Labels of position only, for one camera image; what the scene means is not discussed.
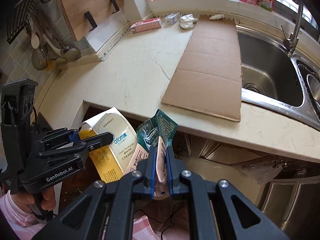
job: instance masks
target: cutting board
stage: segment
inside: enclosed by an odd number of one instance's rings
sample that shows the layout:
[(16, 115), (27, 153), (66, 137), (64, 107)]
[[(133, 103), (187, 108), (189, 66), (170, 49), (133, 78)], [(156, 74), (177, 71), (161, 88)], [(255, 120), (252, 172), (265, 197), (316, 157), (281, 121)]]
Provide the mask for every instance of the cutting board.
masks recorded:
[[(92, 29), (88, 19), (84, 16), (87, 11), (91, 13), (97, 25), (116, 11), (110, 0), (57, 0), (57, 3), (71, 35), (77, 41)], [(123, 6), (123, 0), (116, 0), (116, 3), (119, 8)]]
[(162, 103), (239, 122), (241, 87), (235, 23), (201, 16)]

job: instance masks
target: sink drain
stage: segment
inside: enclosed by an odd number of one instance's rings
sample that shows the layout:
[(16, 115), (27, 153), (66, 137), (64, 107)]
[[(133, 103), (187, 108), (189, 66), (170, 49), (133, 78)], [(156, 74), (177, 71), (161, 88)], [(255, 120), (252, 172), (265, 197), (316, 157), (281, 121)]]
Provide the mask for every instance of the sink drain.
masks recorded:
[(243, 88), (263, 95), (262, 89), (255, 84), (247, 83)]

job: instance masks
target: white countertop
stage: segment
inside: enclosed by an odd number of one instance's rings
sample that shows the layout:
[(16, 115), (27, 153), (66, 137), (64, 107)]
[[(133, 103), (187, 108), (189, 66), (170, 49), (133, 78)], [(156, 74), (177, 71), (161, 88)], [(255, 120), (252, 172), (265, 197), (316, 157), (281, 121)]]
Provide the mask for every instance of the white countertop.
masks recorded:
[(115, 106), (141, 120), (160, 108), (179, 124), (178, 130), (320, 163), (320, 132), (283, 115), (243, 102), (237, 123), (160, 104), (191, 33), (175, 24), (128, 34), (105, 61), (60, 72), (40, 112), (57, 129), (79, 126), (83, 102), (102, 109)]

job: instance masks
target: small white box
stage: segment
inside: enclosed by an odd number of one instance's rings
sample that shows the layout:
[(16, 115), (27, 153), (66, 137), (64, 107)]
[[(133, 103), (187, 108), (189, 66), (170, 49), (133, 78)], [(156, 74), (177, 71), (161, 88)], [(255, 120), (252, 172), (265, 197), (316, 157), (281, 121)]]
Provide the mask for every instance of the small white box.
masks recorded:
[(180, 20), (180, 13), (171, 13), (166, 18), (164, 18), (164, 21), (166, 24), (175, 24)]

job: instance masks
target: flattened cardboard box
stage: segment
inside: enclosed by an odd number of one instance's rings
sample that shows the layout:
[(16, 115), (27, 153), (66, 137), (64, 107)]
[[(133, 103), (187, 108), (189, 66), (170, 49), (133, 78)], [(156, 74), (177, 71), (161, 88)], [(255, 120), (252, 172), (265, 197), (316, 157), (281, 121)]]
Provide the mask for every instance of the flattened cardboard box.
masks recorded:
[(241, 87), (235, 23), (201, 16), (161, 102), (239, 122)]

